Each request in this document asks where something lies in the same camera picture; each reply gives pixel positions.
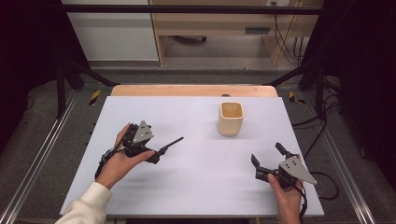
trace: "white cabinet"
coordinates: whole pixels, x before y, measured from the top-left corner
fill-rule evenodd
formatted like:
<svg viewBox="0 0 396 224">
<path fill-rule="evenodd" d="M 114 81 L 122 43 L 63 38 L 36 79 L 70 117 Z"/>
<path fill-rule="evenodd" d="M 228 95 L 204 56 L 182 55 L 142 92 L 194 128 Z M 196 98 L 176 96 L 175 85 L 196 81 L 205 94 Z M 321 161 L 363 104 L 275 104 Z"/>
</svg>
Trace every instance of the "white cabinet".
<svg viewBox="0 0 396 224">
<path fill-rule="evenodd" d="M 148 5 L 147 0 L 63 0 L 64 4 Z M 148 13 L 68 13 L 88 61 L 158 61 Z"/>
</svg>

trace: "aluminum rail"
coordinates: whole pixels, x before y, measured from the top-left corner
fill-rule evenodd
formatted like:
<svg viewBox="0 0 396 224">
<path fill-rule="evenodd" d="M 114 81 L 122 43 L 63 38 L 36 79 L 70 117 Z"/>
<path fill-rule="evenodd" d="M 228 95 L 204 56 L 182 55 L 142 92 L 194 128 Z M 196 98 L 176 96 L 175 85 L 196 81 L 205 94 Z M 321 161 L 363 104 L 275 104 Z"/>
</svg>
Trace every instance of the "aluminum rail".
<svg viewBox="0 0 396 224">
<path fill-rule="evenodd" d="M 314 99 L 312 94 L 308 93 L 304 96 L 307 99 L 308 106 L 311 109 L 311 112 L 315 115 L 316 111 L 315 107 L 313 106 Z M 359 189 L 358 184 L 355 182 L 352 173 L 350 173 L 349 169 L 347 168 L 347 163 L 344 161 L 342 155 L 340 154 L 340 150 L 334 143 L 330 132 L 326 129 L 322 137 L 324 143 L 327 145 L 326 148 L 329 152 L 332 164 L 334 165 L 334 169 L 340 177 L 346 194 L 349 197 L 350 202 L 352 203 L 353 209 L 355 210 L 356 216 L 358 217 L 360 223 L 375 224 L 373 214 L 371 213 L 368 204 L 364 200 L 364 197 L 361 194 L 361 190 Z"/>
<path fill-rule="evenodd" d="M 26 173 L 20 186 L 18 187 L 17 191 L 9 202 L 6 210 L 1 214 L 0 224 L 14 223 L 18 213 L 23 206 L 23 203 L 25 202 L 27 196 L 30 193 L 30 190 L 32 189 L 35 181 L 37 180 L 41 168 L 43 167 L 48 155 L 50 154 L 53 145 L 55 144 L 56 139 L 58 138 L 59 133 L 61 132 L 62 127 L 64 126 L 77 100 L 77 97 L 78 91 L 72 91 L 67 102 L 68 107 L 64 111 L 63 115 L 59 119 L 55 120 L 55 123 L 49 131 L 46 140 L 44 141 L 43 145 L 41 146 L 35 157 L 35 160 L 30 166 L 29 171 Z"/>
<path fill-rule="evenodd" d="M 322 15 L 339 9 L 322 7 L 246 7 L 246 6 L 146 6 L 146 5 L 44 5 L 44 9 L 85 13 L 206 13 L 206 14 L 276 14 Z"/>
</svg>

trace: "white board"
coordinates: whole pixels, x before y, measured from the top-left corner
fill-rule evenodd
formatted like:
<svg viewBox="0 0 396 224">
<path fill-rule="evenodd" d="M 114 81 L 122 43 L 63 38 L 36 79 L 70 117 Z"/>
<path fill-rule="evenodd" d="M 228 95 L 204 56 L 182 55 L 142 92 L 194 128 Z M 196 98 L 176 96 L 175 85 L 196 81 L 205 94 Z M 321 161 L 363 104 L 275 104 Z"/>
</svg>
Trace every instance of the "white board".
<svg viewBox="0 0 396 224">
<path fill-rule="evenodd" d="M 237 136 L 219 134 L 219 104 L 240 102 L 245 117 Z M 268 183 L 255 178 L 250 161 L 275 169 L 285 160 L 281 143 L 301 154 L 289 116 L 277 97 L 107 97 L 78 168 L 66 206 L 93 181 L 103 153 L 128 122 L 144 120 L 154 133 L 147 147 L 159 149 L 184 137 L 157 164 L 143 162 L 113 189 L 106 213 L 112 217 L 266 217 L 276 215 Z M 323 216 L 313 185 L 304 184 L 307 216 Z"/>
</svg>

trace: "gray carpet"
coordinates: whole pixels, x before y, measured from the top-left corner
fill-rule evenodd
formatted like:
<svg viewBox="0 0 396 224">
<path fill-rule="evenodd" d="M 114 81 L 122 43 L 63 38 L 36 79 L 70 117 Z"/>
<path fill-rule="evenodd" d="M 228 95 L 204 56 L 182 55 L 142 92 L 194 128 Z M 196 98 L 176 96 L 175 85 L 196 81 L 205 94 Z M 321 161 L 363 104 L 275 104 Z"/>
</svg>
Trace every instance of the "gray carpet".
<svg viewBox="0 0 396 224">
<path fill-rule="evenodd" d="M 101 90 L 102 92 L 96 104 L 89 105 L 92 93 L 95 90 Z M 94 128 L 94 123 L 100 114 L 106 96 L 110 94 L 110 90 L 110 88 L 101 84 L 87 83 L 84 89 L 78 93 L 78 100 L 37 181 L 26 198 L 18 218 L 56 219 L 59 217 L 58 214 L 64 202 L 64 194 L 72 183 L 86 144 L 90 140 L 90 132 Z M 49 131 L 50 125 L 54 121 L 56 115 L 56 96 L 54 93 L 54 82 L 31 92 L 35 103 L 25 112 L 20 125 L 22 127 L 19 127 L 16 131 L 15 137 L 10 141 L 7 150 L 0 158 L 3 166 L 0 177 L 2 183 L 7 183 L 1 185 L 1 191 L 6 192 L 1 195 L 2 209 L 21 182 L 22 174 L 26 173 L 36 149 L 44 141 L 45 133 Z M 307 104 L 300 105 L 289 101 L 289 91 L 278 91 L 278 94 L 284 98 L 291 123 L 313 117 Z M 308 94 L 312 93 L 310 91 L 295 92 L 297 99 L 303 99 Z M 340 115 L 338 111 L 332 112 L 328 117 L 327 129 L 332 133 L 337 146 L 343 149 L 343 156 L 346 158 L 348 167 L 358 182 L 376 222 L 395 222 L 395 192 L 384 176 L 381 175 L 375 162 L 361 158 L 359 145 L 354 141 L 343 115 Z M 295 134 L 302 152 L 305 153 L 318 134 L 318 126 L 296 129 Z M 340 187 L 340 195 L 335 200 L 321 200 L 325 216 L 307 217 L 306 223 L 359 223 L 337 172 L 333 168 L 332 161 L 329 159 L 326 144 L 323 141 L 320 139 L 317 141 L 306 158 L 306 163 L 311 171 L 320 171 L 330 175 Z M 318 176 L 317 179 L 319 181 L 317 189 L 321 195 L 331 196 L 335 193 L 334 185 L 329 179 L 323 176 Z"/>
<path fill-rule="evenodd" d="M 174 40 L 171 44 L 175 45 L 176 42 L 177 40 Z M 189 48 L 193 49 L 196 46 L 190 45 Z M 245 63 L 247 65 L 238 65 L 234 69 L 224 69 L 229 67 L 227 64 L 223 64 L 222 66 L 224 67 L 216 66 L 215 64 L 206 68 L 192 66 L 194 62 L 201 62 L 205 58 L 205 49 L 200 49 L 198 52 L 190 49 L 180 51 L 188 54 L 198 54 L 198 61 L 195 61 L 195 59 L 190 60 L 193 57 L 185 59 L 187 55 L 168 51 L 168 62 L 171 62 L 173 57 L 173 59 L 177 59 L 178 63 L 169 63 L 163 69 L 145 68 L 136 71 L 122 68 L 117 70 L 97 69 L 96 71 L 104 77 L 121 83 L 186 84 L 262 84 L 287 73 L 286 70 L 281 69 L 263 71 L 262 69 L 257 69 L 260 68 L 257 64 L 252 65 L 249 62 Z M 224 54 L 216 54 L 213 51 L 210 53 L 218 55 L 218 57 L 224 56 Z M 187 64 L 185 64 L 184 68 L 176 69 L 176 65 L 180 65 L 181 61 Z M 85 87 L 83 90 L 78 91 L 76 103 L 67 118 L 67 122 L 63 126 L 25 203 L 21 207 L 21 211 L 18 213 L 17 222 L 19 223 L 53 223 L 54 220 L 59 218 L 59 212 L 65 198 L 64 195 L 73 181 L 86 144 L 90 141 L 90 132 L 99 117 L 106 96 L 111 92 L 111 88 L 97 83 L 97 81 L 89 77 L 82 77 L 86 82 Z M 295 82 L 292 80 L 288 81 L 288 83 L 292 84 Z M 92 94 L 96 90 L 101 90 L 102 92 L 96 104 L 89 105 Z M 278 87 L 278 94 L 284 99 L 290 122 L 297 123 L 313 118 L 314 114 L 309 104 L 301 105 L 290 102 L 289 90 L 295 90 L 294 86 L 285 84 Z M 70 91 L 67 88 L 66 92 L 72 95 L 75 91 Z M 306 100 L 307 102 L 313 97 L 312 91 L 295 91 L 294 93 L 296 99 Z M 55 82 L 51 81 L 40 86 L 32 90 L 29 95 L 31 97 L 31 107 L 24 113 L 20 125 L 0 155 L 1 211 L 5 210 L 8 202 L 10 202 L 22 182 L 24 175 L 28 172 L 35 155 L 55 122 L 57 114 Z M 327 105 L 334 101 L 336 101 L 335 97 L 329 98 Z M 315 122 L 312 122 L 295 129 L 295 134 L 303 153 L 308 150 L 318 135 L 319 126 L 312 126 L 315 124 Z M 361 157 L 360 145 L 356 141 L 354 133 L 350 130 L 342 109 L 335 108 L 328 115 L 326 130 L 331 134 L 332 140 L 359 186 L 361 194 L 375 218 L 375 223 L 396 223 L 396 193 L 378 169 L 375 161 Z M 319 138 L 305 161 L 310 171 L 323 172 L 331 176 L 340 188 L 336 199 L 320 200 L 325 216 L 306 217 L 305 223 L 361 223 L 352 206 L 347 190 L 343 187 L 339 173 L 330 159 L 328 144 L 323 137 Z M 316 178 L 319 182 L 317 185 L 319 193 L 323 197 L 333 196 L 335 187 L 332 181 L 320 175 L 316 175 Z M 276 223 L 276 220 L 265 218 L 262 223 Z"/>
</svg>

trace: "white panel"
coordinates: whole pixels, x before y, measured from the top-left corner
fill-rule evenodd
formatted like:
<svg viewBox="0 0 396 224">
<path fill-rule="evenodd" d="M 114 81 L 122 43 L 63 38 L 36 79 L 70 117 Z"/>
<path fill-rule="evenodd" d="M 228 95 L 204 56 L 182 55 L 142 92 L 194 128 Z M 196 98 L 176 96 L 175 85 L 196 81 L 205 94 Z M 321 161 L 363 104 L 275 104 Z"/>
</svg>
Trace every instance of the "white panel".
<svg viewBox="0 0 396 224">
<path fill-rule="evenodd" d="M 63 0 L 64 4 L 147 5 L 147 0 Z M 148 13 L 68 13 L 88 61 L 158 61 Z"/>
<path fill-rule="evenodd" d="M 240 102 L 245 117 L 237 136 L 217 129 L 221 102 Z M 250 161 L 275 169 L 285 160 L 281 143 L 300 153 L 286 108 L 277 97 L 107 97 L 90 143 L 64 202 L 93 181 L 101 155 L 113 147 L 127 122 L 142 119 L 154 133 L 147 147 L 171 146 L 158 164 L 143 162 L 113 189 L 106 213 L 114 217 L 265 217 L 276 215 L 275 194 L 255 179 Z M 322 216 L 315 188 L 304 184 L 307 216 Z"/>
</svg>

